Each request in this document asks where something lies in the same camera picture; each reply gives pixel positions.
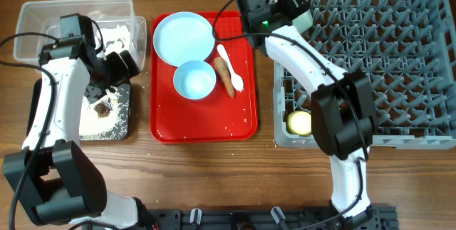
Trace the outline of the brown food scrap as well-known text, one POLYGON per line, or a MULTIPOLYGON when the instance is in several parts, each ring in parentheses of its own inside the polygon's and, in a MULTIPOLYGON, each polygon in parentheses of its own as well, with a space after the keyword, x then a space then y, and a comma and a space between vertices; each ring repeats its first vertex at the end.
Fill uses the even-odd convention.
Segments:
POLYGON ((93 107, 99 118, 104 118, 110 114, 110 106, 104 102, 100 102, 93 107))

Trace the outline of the yellow plastic cup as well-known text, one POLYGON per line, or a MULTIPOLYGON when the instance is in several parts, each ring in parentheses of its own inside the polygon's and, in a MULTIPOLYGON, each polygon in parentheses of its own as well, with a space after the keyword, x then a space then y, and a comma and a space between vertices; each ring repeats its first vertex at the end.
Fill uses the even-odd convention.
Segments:
POLYGON ((295 111, 289 114, 286 128, 290 134, 308 136, 311 134, 311 114, 305 111, 295 111))

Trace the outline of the large white plate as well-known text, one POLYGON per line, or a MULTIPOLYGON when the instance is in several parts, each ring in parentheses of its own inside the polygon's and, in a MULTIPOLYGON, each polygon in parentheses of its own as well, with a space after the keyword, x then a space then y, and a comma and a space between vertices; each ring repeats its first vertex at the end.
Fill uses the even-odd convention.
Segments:
POLYGON ((180 67, 188 61, 205 61, 215 39, 211 23, 200 14, 181 11, 166 16, 156 26, 152 43, 165 63, 180 67))

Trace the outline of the white napkin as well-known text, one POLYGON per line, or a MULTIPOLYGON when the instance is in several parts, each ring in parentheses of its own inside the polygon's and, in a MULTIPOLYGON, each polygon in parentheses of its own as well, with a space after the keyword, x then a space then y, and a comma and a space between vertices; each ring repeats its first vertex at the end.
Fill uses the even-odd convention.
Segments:
POLYGON ((136 52, 130 32, 126 26, 117 25, 115 28, 102 28, 95 33, 95 45, 99 47, 103 38, 104 54, 123 51, 129 51, 131 55, 136 52))

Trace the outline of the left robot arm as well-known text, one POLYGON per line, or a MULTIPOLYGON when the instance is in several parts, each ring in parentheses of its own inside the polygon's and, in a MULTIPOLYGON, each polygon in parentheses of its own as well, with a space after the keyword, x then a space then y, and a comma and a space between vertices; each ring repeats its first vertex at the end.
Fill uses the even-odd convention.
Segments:
POLYGON ((70 14, 61 37, 41 49, 34 66, 41 89, 20 152, 5 156, 3 173, 14 190, 11 208, 22 206, 37 226, 158 229, 136 197, 110 192, 84 154, 79 125, 84 99, 97 100, 140 71, 129 52, 103 53, 97 23, 70 14))

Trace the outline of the light blue rice bowl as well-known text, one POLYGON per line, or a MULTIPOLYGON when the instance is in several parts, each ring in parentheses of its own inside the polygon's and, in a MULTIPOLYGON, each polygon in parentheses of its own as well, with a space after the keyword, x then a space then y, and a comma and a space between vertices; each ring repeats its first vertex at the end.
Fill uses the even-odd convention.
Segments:
POLYGON ((173 84, 179 95, 188 100, 206 98, 217 82, 213 67, 205 61, 188 61, 177 68, 173 84))

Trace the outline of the mint green bowl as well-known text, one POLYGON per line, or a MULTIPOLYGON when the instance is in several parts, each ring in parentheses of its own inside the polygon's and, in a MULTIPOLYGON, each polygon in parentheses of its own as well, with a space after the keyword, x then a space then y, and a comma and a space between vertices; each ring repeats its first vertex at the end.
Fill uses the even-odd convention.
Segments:
POLYGON ((292 20, 293 26, 296 27, 299 33, 303 33, 311 28, 314 24, 313 22, 314 20, 310 9, 292 20))

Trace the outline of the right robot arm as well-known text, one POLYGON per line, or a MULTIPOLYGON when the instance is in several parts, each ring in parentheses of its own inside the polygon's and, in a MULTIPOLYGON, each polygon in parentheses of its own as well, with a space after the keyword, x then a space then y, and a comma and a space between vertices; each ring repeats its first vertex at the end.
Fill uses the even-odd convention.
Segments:
POLYGON ((345 229, 360 226, 373 215, 366 162, 378 128, 368 77, 333 64, 303 38, 314 24, 311 0, 235 1, 244 37, 285 67, 308 93, 313 138, 330 157, 332 206, 345 229))

